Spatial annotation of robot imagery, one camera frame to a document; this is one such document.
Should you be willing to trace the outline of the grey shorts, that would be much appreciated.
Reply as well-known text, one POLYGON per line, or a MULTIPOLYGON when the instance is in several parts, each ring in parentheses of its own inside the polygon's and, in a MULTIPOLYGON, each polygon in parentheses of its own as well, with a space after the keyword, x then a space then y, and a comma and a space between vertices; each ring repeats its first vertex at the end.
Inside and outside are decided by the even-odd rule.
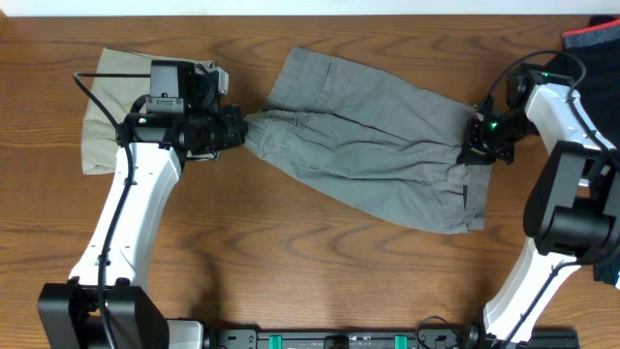
POLYGON ((246 147, 294 179, 407 228, 484 226, 491 170, 457 158, 473 108, 388 72, 293 48, 246 147))

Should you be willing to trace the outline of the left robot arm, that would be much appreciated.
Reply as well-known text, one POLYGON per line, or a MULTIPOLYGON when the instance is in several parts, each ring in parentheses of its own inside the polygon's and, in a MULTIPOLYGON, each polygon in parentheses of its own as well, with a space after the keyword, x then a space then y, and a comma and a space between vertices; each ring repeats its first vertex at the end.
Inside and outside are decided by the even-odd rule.
POLYGON ((220 103, 229 76, 216 65, 155 60, 139 96, 113 121, 114 177, 88 247, 64 283, 47 283, 38 312, 53 348, 215 348, 199 320, 168 319, 147 294, 162 214, 189 161, 245 142, 239 106, 220 103))

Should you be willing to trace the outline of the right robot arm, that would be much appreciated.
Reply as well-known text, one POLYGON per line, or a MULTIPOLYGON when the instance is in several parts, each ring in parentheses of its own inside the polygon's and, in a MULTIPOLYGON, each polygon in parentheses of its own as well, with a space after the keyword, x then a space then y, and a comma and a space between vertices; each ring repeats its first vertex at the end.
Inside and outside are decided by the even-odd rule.
POLYGON ((479 323, 461 336, 463 348, 576 348, 574 330, 539 329, 538 318, 560 286, 583 266, 619 252, 619 160, 580 103, 582 78, 513 63, 503 74, 507 110, 488 95, 468 122, 460 164, 508 164, 514 146, 540 137, 548 158, 523 211, 526 241, 479 323))

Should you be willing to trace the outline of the folded khaki shorts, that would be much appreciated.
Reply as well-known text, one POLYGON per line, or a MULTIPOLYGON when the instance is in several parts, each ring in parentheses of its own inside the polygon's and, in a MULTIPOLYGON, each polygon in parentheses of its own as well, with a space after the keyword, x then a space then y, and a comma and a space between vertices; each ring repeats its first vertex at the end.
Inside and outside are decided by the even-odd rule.
MULTIPOLYGON (((138 52, 104 48, 98 74, 149 74, 153 60, 176 60, 138 52)), ((138 97, 150 93, 150 80, 143 78, 94 78, 91 93, 121 123, 138 97)), ((108 118, 88 102, 81 134, 81 168, 85 175, 113 173, 116 164, 116 131, 108 118)))

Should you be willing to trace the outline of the black t-shirt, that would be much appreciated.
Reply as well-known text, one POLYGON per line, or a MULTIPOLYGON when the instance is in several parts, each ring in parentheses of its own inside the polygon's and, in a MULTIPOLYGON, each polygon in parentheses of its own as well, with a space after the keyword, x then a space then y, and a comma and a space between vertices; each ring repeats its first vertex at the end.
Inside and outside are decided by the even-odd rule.
MULTIPOLYGON (((619 43, 585 48, 566 48, 586 68, 586 77, 577 87, 581 104, 605 138, 619 150, 619 43)), ((544 65, 550 73, 580 77, 579 66, 565 55, 556 55, 544 65)), ((609 264, 594 267, 594 280, 619 290, 619 254, 609 264)))

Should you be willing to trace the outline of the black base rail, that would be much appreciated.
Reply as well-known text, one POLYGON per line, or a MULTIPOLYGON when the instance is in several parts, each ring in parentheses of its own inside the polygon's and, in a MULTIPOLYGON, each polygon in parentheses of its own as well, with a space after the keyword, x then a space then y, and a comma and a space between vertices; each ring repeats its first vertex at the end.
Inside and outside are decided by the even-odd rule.
POLYGON ((430 328, 418 332, 264 332, 221 330, 208 338, 210 348, 222 349, 453 349, 502 348, 501 342, 465 341, 456 330, 430 328))

